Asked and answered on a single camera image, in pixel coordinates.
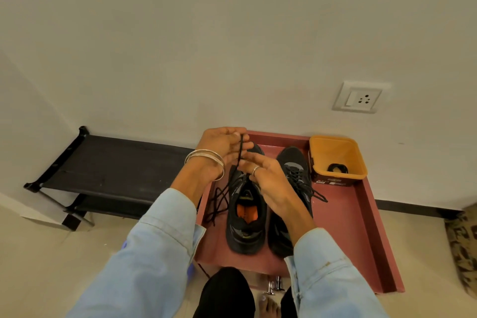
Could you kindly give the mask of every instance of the black shoe rack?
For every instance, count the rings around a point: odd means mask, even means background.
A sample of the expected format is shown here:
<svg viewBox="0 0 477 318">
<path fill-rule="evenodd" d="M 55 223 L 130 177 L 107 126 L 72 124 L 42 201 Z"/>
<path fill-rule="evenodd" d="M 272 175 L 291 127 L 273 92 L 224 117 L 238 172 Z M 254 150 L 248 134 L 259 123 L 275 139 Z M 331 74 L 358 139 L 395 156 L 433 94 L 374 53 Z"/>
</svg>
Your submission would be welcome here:
<svg viewBox="0 0 477 318">
<path fill-rule="evenodd" d="M 35 182 L 24 188 L 85 221 L 84 212 L 139 219 L 179 173 L 192 149 L 91 135 L 78 137 Z M 63 206 L 42 188 L 78 193 Z"/>
</svg>

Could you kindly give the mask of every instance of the bare foot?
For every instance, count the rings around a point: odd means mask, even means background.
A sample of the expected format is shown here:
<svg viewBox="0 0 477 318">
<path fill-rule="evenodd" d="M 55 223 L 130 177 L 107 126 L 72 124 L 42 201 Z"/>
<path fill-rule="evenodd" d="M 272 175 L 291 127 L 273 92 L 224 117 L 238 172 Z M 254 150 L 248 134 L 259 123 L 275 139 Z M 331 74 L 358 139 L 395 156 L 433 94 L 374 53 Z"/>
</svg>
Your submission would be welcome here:
<svg viewBox="0 0 477 318">
<path fill-rule="evenodd" d="M 259 301 L 260 318 L 281 318 L 281 310 L 277 303 L 266 294 Z"/>
</svg>

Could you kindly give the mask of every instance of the red tray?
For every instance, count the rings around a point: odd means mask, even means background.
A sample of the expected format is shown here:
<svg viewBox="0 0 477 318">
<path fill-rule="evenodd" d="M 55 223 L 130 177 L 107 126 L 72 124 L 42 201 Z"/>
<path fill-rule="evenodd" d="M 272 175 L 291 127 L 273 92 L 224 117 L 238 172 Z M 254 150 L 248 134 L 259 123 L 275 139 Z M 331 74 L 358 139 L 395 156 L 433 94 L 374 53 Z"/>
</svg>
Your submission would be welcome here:
<svg viewBox="0 0 477 318">
<path fill-rule="evenodd" d="M 308 155 L 309 137 L 256 131 L 249 131 L 248 134 L 267 156 L 275 158 L 287 146 L 297 146 L 305 156 Z M 226 183 L 226 178 L 212 183 L 202 196 L 197 224 L 205 226 L 207 231 L 199 244 L 195 260 L 219 267 L 236 267 L 289 277 L 285 262 L 272 254 L 267 241 L 256 255 L 241 255 L 229 249 L 225 239 L 227 212 L 216 217 L 215 226 L 204 223 L 204 216 L 211 211 L 208 200 L 214 196 L 216 187 L 223 188 Z M 325 203 L 312 199 L 313 220 L 317 226 L 325 228 L 331 234 L 373 291 L 403 292 L 404 285 L 368 180 L 364 179 L 350 187 L 313 183 L 313 188 L 329 201 Z"/>
</svg>

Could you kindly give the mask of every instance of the yellow container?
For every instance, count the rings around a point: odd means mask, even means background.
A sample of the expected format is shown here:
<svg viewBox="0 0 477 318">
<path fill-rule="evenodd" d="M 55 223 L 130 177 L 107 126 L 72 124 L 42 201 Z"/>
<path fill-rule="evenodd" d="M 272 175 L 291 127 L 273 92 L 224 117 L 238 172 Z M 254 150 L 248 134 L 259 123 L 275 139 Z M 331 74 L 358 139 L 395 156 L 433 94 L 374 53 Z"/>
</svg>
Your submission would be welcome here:
<svg viewBox="0 0 477 318">
<path fill-rule="evenodd" d="M 358 144 L 346 137 L 312 136 L 309 158 L 314 182 L 351 186 L 368 174 Z M 345 165 L 348 173 L 328 171 L 332 163 Z"/>
</svg>

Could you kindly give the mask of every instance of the bracelet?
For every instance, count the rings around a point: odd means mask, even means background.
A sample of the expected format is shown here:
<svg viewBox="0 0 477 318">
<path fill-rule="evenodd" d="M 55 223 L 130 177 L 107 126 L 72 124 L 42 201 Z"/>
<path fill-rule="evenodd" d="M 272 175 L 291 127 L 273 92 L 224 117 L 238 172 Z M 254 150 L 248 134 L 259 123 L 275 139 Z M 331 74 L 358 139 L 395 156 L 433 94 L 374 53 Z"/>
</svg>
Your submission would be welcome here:
<svg viewBox="0 0 477 318">
<path fill-rule="evenodd" d="M 214 181 L 218 181 L 222 177 L 224 177 L 225 176 L 225 167 L 224 167 L 224 161 L 223 161 L 222 157 L 220 159 L 218 159 L 217 157 L 215 157 L 215 156 L 213 156 L 209 153 L 201 152 L 201 151 L 209 151 L 209 150 L 195 150 L 195 151 L 189 153 L 186 157 L 186 160 L 184 161 L 184 165 L 187 164 L 187 161 L 189 161 L 191 157 L 194 157 L 194 156 L 208 157 L 208 158 L 214 160 L 215 162 L 217 162 L 220 165 L 220 167 L 222 168 L 222 175 L 219 178 L 215 179 Z"/>
</svg>

